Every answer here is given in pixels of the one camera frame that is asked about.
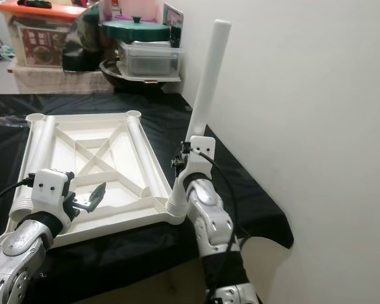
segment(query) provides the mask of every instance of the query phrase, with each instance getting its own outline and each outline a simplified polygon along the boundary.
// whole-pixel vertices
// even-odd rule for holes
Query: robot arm
[[[214,190],[212,166],[200,152],[213,158],[214,138],[192,136],[190,142],[182,143],[182,153],[172,163],[177,177],[167,209],[176,215],[187,213],[194,225],[209,289],[208,303],[258,304],[236,237],[227,251],[234,224]]]
[[[93,191],[89,206],[80,205],[69,191],[73,172],[42,169],[32,186],[34,213],[0,244],[0,304],[21,303],[32,275],[45,259],[53,239],[66,232],[80,209],[93,211],[105,193],[105,183]]]

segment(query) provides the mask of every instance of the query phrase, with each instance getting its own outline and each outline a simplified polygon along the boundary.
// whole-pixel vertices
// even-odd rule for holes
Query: table
[[[116,113],[138,110],[141,124],[170,185],[170,160],[186,136],[191,107],[179,94],[0,95],[0,191],[16,182],[29,128],[30,113],[46,115]],[[269,238],[293,244],[287,218],[269,195],[216,138],[215,161],[239,200],[239,237]],[[219,174],[213,183],[231,214],[231,198]],[[14,193],[0,201],[0,234],[8,220]],[[198,256],[193,226],[159,223],[49,250],[24,303],[71,303],[153,276]]]

